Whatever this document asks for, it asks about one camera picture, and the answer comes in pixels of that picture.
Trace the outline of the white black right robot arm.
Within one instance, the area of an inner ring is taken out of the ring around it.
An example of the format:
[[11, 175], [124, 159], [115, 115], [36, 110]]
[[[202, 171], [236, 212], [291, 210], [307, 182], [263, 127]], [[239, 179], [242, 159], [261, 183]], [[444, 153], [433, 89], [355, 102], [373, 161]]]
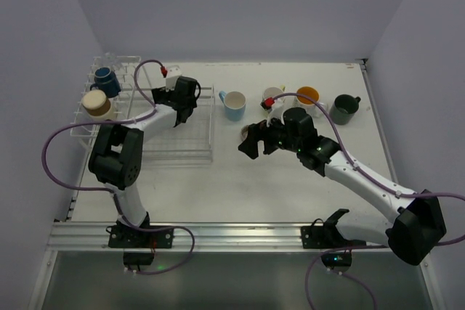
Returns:
[[265, 155], [276, 150], [296, 154], [300, 163], [322, 177], [350, 189], [370, 203], [388, 221], [387, 227], [348, 227], [338, 220], [348, 212], [341, 208], [320, 227], [305, 227], [311, 243], [305, 248], [347, 248], [369, 242], [385, 245], [402, 261], [418, 265], [445, 236], [446, 226], [439, 200], [428, 193], [418, 195], [410, 189], [378, 175], [356, 160], [348, 160], [342, 146], [319, 135], [312, 117], [300, 107], [286, 110], [282, 118], [253, 123], [238, 150], [249, 158], [259, 156], [258, 143], [263, 142]]

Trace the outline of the light blue mug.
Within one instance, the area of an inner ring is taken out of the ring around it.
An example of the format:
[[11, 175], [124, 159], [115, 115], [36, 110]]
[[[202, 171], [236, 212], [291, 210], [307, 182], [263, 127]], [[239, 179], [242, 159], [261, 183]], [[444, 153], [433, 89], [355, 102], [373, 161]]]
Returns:
[[220, 91], [219, 98], [224, 105], [226, 118], [230, 121], [240, 121], [246, 109], [246, 97], [239, 91]]

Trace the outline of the white patterned orange-inside mug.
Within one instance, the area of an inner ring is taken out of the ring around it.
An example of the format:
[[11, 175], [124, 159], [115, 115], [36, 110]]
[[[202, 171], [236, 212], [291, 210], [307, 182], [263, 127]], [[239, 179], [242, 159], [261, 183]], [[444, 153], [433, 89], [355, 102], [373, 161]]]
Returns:
[[297, 89], [296, 93], [297, 96], [294, 97], [293, 106], [303, 108], [313, 118], [323, 117], [323, 111], [318, 105], [324, 111], [328, 111], [327, 104], [320, 100], [320, 94], [316, 89], [310, 86], [303, 86]]

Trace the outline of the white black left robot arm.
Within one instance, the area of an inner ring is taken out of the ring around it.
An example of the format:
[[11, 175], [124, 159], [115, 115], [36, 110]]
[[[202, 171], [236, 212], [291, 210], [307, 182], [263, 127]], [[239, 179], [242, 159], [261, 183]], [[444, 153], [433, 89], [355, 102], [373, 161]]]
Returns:
[[127, 120], [125, 124], [101, 125], [88, 168], [112, 195], [122, 224], [142, 231], [147, 218], [136, 185], [144, 143], [186, 123], [197, 107], [200, 90], [197, 80], [181, 76], [173, 89], [152, 90], [155, 103], [152, 111]]

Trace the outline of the pale yellow mug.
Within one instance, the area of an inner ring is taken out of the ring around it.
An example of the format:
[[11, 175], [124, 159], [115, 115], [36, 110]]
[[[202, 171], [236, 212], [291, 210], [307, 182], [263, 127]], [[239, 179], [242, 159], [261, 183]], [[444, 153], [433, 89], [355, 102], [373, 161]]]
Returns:
[[269, 99], [269, 98], [272, 98], [272, 97], [275, 97], [275, 96], [277, 96], [279, 94], [284, 93], [285, 90], [286, 90], [286, 87], [284, 85], [271, 86], [271, 87], [266, 88], [262, 92], [262, 103], [264, 103], [264, 101], [266, 99]]

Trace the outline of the dark teal wave mug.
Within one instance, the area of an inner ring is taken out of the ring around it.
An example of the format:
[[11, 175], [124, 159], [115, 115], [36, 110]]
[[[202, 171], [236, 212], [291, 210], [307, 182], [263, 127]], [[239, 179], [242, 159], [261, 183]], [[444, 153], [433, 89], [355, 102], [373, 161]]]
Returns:
[[341, 94], [335, 98], [330, 109], [330, 118], [336, 125], [348, 124], [359, 110], [361, 98]]

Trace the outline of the speckled beige small cup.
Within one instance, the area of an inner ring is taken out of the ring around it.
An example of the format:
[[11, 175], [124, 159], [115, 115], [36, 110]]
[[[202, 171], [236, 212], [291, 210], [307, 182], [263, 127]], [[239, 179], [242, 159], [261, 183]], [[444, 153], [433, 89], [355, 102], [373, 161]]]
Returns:
[[247, 136], [248, 136], [248, 128], [249, 125], [245, 125], [241, 130], [240, 130], [240, 141], [243, 142]]

